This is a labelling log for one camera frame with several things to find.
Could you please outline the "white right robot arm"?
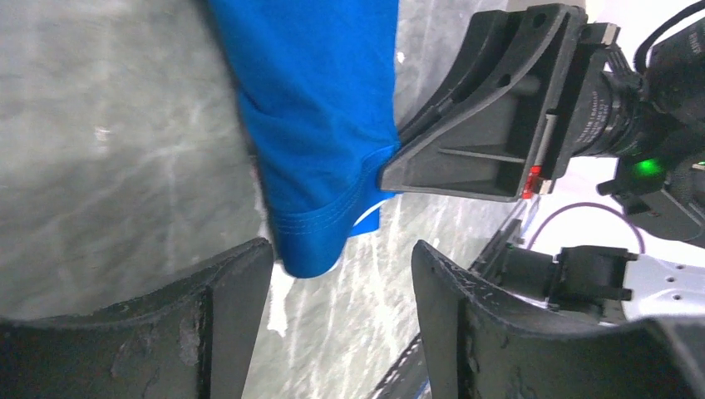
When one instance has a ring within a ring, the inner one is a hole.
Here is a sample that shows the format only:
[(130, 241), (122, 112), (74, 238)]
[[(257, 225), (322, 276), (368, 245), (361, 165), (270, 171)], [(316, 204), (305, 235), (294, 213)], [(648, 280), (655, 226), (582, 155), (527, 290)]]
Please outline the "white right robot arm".
[(629, 62), (619, 28), (545, 4), (470, 21), (454, 64), (402, 128), (385, 191), (511, 202), (552, 191), (575, 157), (611, 157), (596, 190), (660, 239), (704, 245), (704, 23), (656, 29)]

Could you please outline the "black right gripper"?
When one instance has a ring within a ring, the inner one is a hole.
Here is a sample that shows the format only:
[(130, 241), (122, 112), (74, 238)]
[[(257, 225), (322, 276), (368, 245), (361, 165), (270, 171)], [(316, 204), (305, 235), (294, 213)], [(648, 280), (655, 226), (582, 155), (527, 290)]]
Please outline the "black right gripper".
[[(420, 137), (385, 167), (381, 187), (519, 199), (543, 101), (539, 77), (525, 75), (569, 14), (564, 4), (475, 14), (446, 78), (400, 130), (404, 145)], [(620, 157), (629, 151), (645, 83), (617, 43), (620, 31), (611, 22), (580, 27), (559, 104), (546, 115), (550, 131), (527, 178), (525, 198), (551, 193), (573, 157)], [(450, 128), (432, 129), (460, 116), (466, 117)]]

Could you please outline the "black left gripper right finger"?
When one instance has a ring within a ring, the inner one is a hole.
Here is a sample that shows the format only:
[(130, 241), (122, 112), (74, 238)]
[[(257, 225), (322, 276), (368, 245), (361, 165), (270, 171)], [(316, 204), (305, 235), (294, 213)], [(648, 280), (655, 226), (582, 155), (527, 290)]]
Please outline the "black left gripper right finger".
[(526, 303), (425, 241), (412, 279), (435, 398), (701, 398), (704, 320), (604, 327)]

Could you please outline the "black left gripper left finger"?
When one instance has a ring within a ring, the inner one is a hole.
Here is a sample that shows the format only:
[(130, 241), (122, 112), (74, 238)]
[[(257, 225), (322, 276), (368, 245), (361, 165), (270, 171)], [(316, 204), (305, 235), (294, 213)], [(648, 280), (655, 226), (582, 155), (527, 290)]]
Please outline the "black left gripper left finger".
[(4, 398), (239, 398), (274, 251), (263, 238), (87, 315), (1, 321)]

